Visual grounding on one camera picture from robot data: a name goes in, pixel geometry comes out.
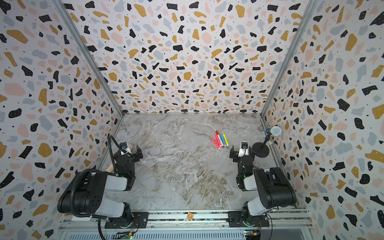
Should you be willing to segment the yellow highlighter pen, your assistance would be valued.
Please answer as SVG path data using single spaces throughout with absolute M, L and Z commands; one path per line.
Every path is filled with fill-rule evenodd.
M 229 143 L 228 143 L 228 140 L 227 140 L 227 137 L 226 137 L 225 134 L 223 134 L 223 138 L 224 138 L 224 141 L 225 141 L 226 146 L 229 146 Z

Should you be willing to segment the pink highlighter pen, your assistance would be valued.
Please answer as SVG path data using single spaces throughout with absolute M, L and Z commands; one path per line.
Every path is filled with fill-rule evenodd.
M 215 144 L 215 146 L 217 147 L 217 149 L 220 149 L 220 145 L 217 143 L 217 141 L 213 137 L 212 137 L 212 141 Z
M 217 141 L 217 143 L 220 145 L 220 147 L 222 146 L 222 144 L 221 144 L 221 140 L 220 140 L 220 137 L 219 137 L 219 135 L 216 135 L 216 141 Z

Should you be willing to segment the blue highlighter pen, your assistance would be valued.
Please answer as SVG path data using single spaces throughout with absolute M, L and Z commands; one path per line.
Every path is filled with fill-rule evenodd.
M 220 134 L 220 138 L 221 138 L 221 142 L 222 142 L 223 146 L 225 147 L 226 141 L 225 141 L 224 136 L 222 134 Z

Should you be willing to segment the white marker pen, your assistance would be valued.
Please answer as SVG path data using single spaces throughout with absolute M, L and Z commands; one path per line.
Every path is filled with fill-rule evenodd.
M 220 147 L 223 148 L 225 145 L 223 144 L 223 141 L 222 141 L 221 136 L 220 136 L 218 131 L 216 131 L 216 138 L 217 138 L 217 141 L 218 141 L 218 144 L 220 145 Z

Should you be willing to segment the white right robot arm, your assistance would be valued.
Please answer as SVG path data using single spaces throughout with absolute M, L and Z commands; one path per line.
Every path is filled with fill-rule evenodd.
M 258 196 L 244 204 L 241 216 L 250 222 L 274 208 L 294 206 L 297 197 L 287 177 L 279 167 L 264 170 L 254 166 L 256 152 L 242 142 L 238 151 L 230 150 L 230 159 L 237 163 L 237 186 L 243 192 L 257 191 Z

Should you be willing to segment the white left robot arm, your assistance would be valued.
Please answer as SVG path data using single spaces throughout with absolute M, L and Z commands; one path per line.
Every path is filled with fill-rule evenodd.
M 143 158 L 142 150 L 136 146 L 131 152 L 126 143 L 123 151 L 116 152 L 113 157 L 117 173 L 86 169 L 76 174 L 74 179 L 60 197 L 57 209 L 63 214 L 72 214 L 76 218 L 96 218 L 133 220 L 128 203 L 116 202 L 105 197 L 105 192 L 130 191 L 136 180 L 135 163 Z

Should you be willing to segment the beige toy microphone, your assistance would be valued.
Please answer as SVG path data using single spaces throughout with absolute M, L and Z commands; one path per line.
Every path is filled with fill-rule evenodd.
M 133 145 L 132 144 L 127 144 L 127 147 L 122 147 L 122 149 L 124 149 L 126 152 L 128 153 L 132 153 L 132 149 L 133 149 Z M 107 172 L 109 173 L 113 173 L 114 172 L 114 167 L 112 164 L 110 164 L 110 166 L 106 169 Z

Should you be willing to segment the blue toy microphone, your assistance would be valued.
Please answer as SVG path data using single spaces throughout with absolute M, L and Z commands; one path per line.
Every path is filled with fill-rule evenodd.
M 272 128 L 264 129 L 264 133 L 267 135 L 279 136 L 282 133 L 282 129 L 278 126 L 273 126 Z

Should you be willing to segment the small brown tag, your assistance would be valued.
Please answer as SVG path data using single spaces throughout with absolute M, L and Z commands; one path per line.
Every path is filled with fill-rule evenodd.
M 193 218 L 194 218 L 194 214 L 193 214 L 193 213 L 188 213 L 188 215 L 187 215 L 187 219 L 188 219 L 189 221 L 192 221 Z

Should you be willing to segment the aluminium corner post left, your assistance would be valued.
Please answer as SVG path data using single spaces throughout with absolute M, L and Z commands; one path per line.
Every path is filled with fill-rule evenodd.
M 87 169 L 102 170 L 105 162 L 111 161 L 107 137 L 116 135 L 123 113 L 70 17 L 73 5 L 68 1 L 52 1 L 51 5 L 64 25 L 65 48 L 72 48 L 69 66 L 74 74 L 60 79 L 72 84 L 67 93 L 73 101 L 72 119 L 79 119 L 75 132 L 81 135 L 84 150 L 75 147 L 70 156 Z

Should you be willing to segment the aluminium corner post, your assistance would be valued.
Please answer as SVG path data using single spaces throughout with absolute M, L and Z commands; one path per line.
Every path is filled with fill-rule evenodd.
M 316 172 L 313 137 L 319 131 L 322 113 L 317 100 L 322 46 L 316 43 L 312 18 L 319 4 L 321 1 L 305 1 L 305 11 L 296 14 L 297 30 L 261 114 L 264 128 L 276 126 L 283 131 L 269 143 L 276 165 L 291 182 L 300 184 L 307 183 Z
M 107 137 L 116 135 L 123 113 L 70 17 L 73 5 L 68 1 L 52 1 L 51 5 L 64 25 L 65 48 L 72 48 L 69 66 L 74 74 L 60 79 L 72 84 L 67 93 L 73 101 L 72 119 L 79 119 L 75 132 L 81 135 L 84 150 L 75 147 L 70 156 L 87 169 L 102 170 L 105 162 L 111 161 Z

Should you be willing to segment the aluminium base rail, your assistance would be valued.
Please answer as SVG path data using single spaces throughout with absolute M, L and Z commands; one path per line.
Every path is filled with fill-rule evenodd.
M 193 213 L 192 221 L 187 219 Z M 67 217 L 59 240 L 315 240 L 314 228 L 304 209 L 272 210 L 249 223 L 239 210 L 172 210 L 135 212 L 135 227 L 102 229 L 90 222 Z

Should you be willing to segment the aluminium corner post right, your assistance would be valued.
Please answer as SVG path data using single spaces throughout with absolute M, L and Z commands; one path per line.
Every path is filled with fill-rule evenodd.
M 283 131 L 269 143 L 276 165 L 291 182 L 300 184 L 307 183 L 316 172 L 313 137 L 319 131 L 322 113 L 317 100 L 322 46 L 316 43 L 312 18 L 319 4 L 321 1 L 305 1 L 305 11 L 296 14 L 297 30 L 261 114 L 264 128 L 276 126 Z

